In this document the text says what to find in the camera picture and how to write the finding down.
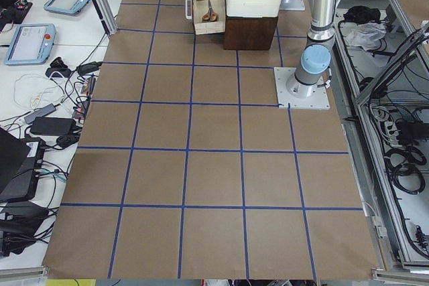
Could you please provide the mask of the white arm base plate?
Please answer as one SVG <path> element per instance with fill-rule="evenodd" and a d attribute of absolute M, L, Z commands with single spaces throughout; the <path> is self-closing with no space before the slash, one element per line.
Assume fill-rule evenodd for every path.
<path fill-rule="evenodd" d="M 279 109 L 328 110 L 330 103 L 323 77 L 316 84 L 307 86 L 295 78 L 296 68 L 275 67 L 274 80 Z"/>

